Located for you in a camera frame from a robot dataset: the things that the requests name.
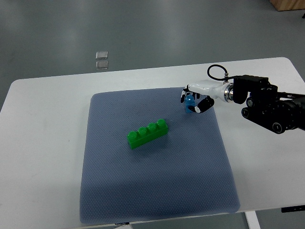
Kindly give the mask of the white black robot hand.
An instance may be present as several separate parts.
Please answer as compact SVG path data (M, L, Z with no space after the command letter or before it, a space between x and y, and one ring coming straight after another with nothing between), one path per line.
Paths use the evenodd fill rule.
M233 83L217 83L210 80L197 81L189 83L183 88L181 93L181 103L185 101L186 96L191 96L193 99L200 98L200 95L205 96L197 105L189 105L189 109L193 113L203 113L214 105L214 99L220 99L223 102L231 102L233 100Z

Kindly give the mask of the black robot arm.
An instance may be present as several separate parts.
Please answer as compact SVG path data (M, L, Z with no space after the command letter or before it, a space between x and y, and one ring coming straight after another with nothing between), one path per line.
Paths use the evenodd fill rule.
M305 96L279 92L267 77L239 75L233 79L229 96L237 104L246 103L241 110L243 118L276 134L286 130L305 129Z

